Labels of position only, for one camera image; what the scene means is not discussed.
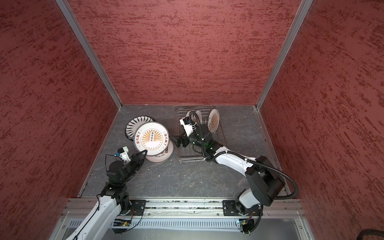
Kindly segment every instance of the marble surface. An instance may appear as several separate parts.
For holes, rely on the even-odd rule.
[[[137,152],[124,135],[126,124],[137,116],[149,116],[174,133],[175,108],[178,106],[125,105],[117,116],[111,133],[97,159],[82,196],[95,196],[108,181],[105,154],[114,154],[127,146],[130,155]],[[267,156],[260,126],[252,106],[217,106],[227,147],[247,156]],[[114,157],[107,157],[107,166]],[[236,197],[249,188],[246,178],[227,166],[211,162],[180,163],[176,152],[161,164],[145,161],[128,183],[130,197]]]

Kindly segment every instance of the metal wire rack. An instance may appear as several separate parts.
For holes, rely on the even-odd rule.
[[[189,107],[183,107],[183,108],[176,108],[175,109],[175,133],[176,135],[181,134],[184,129],[183,126],[180,124],[180,119],[185,117],[187,112],[189,110],[195,111],[199,109],[201,111],[202,115],[202,124],[207,124],[208,122],[208,117],[209,113],[211,112],[212,109],[216,108],[215,106],[189,106]],[[221,128],[221,124],[219,121],[218,128],[216,132],[212,134],[212,137],[219,143],[223,144],[224,146],[227,145],[223,133],[223,129]],[[194,149],[196,151],[201,152],[201,148],[195,146]],[[192,144],[188,145],[187,147],[179,147],[176,149],[177,153],[177,159],[180,162],[197,162],[197,161],[204,161],[202,155],[198,152],[196,152],[192,148]]]

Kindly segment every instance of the white plate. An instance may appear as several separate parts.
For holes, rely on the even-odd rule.
[[[220,115],[216,108],[212,109],[208,117],[208,129],[211,133],[216,132],[218,128],[218,122],[220,120]]]
[[[202,116],[201,116],[201,111],[199,110],[199,109],[197,109],[196,111],[196,114],[199,116],[199,121],[200,121],[200,124],[202,124],[201,123],[201,119],[203,118]]]
[[[133,142],[135,148],[141,152],[148,150],[147,156],[156,156],[168,146],[168,130],[158,122],[146,122],[135,133]]]
[[[133,140],[133,136],[139,126],[146,122],[153,122],[153,119],[147,116],[141,116],[132,119],[125,127],[125,135],[128,139]]]
[[[152,162],[152,163],[162,163],[168,160],[172,156],[173,150],[174,150],[174,145],[173,145],[173,142],[170,141],[170,143],[168,144],[168,147],[164,150],[164,152],[152,157],[147,156],[146,158],[149,162]]]
[[[186,117],[189,117],[190,112],[191,112],[191,111],[189,110],[185,116],[186,116]],[[196,114],[199,116],[199,121],[200,121],[200,123],[201,123],[202,116],[201,116],[201,112],[200,112],[200,110],[197,109],[197,110],[195,110],[195,112],[196,112]],[[192,121],[196,122],[196,117],[195,117],[195,115],[192,116]]]

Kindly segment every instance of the red wall panel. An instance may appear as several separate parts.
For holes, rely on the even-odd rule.
[[[0,236],[48,239],[117,108],[54,0],[0,15]]]
[[[301,0],[68,0],[125,104],[255,104]]]
[[[315,0],[262,106],[318,240],[384,230],[384,3]]]

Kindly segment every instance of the black mounting plate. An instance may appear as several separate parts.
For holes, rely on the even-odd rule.
[[[234,200],[223,200],[223,212],[224,216],[241,216],[236,212],[236,202]],[[252,212],[254,216],[260,215],[259,205],[256,204],[252,207]]]
[[[133,206],[133,215],[134,216],[141,216],[144,213],[145,210],[145,204],[147,203],[146,200],[135,200],[130,199],[131,204]]]

